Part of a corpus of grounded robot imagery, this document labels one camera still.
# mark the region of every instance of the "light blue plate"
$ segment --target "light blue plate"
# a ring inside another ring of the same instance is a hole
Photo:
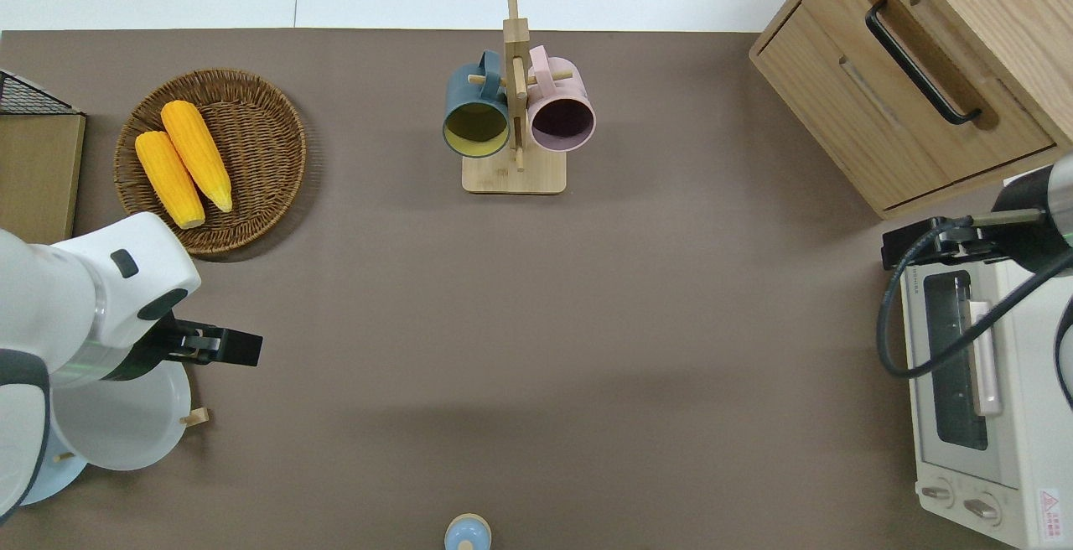
[[[33,487],[23,500],[23,506],[41,502],[54,496],[71,485],[86,466],[86,461],[77,456],[73,456],[60,462],[56,462],[57,456],[70,451],[65,444],[59,440],[56,432],[48,428],[48,443],[45,445],[45,455],[41,459],[41,469],[38,471],[38,478],[33,481]]]
[[[458,550],[462,541],[469,541],[473,550],[491,548],[491,531],[486,520],[476,515],[461,515],[451,522],[443,536],[445,550]]]

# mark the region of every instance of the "wooden cabinet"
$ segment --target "wooden cabinet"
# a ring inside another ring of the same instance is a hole
[[[750,57],[893,218],[1073,148],[1071,45],[1073,0],[789,0]]]

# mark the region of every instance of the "oven door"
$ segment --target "oven door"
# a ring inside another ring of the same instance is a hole
[[[910,267],[902,286],[908,355],[918,366],[946,348],[998,297],[994,266]],[[1019,488],[1002,322],[970,351],[912,381],[922,462]]]

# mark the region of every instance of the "white plate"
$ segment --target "white plate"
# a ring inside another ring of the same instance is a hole
[[[56,495],[82,474],[86,461],[77,456],[56,462],[56,457],[69,451],[69,447],[56,435],[56,431],[49,429],[48,443],[45,445],[45,455],[41,459],[38,478],[33,481],[30,492],[23,500],[23,506]]]

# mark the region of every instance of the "corn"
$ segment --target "corn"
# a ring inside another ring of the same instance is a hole
[[[189,101],[170,101],[160,117],[194,182],[219,210],[230,213],[231,179],[197,106]]]
[[[194,183],[175,151],[167,133],[148,131],[134,139],[134,150],[145,175],[152,183],[164,209],[179,228],[194,228],[204,224],[205,209]]]

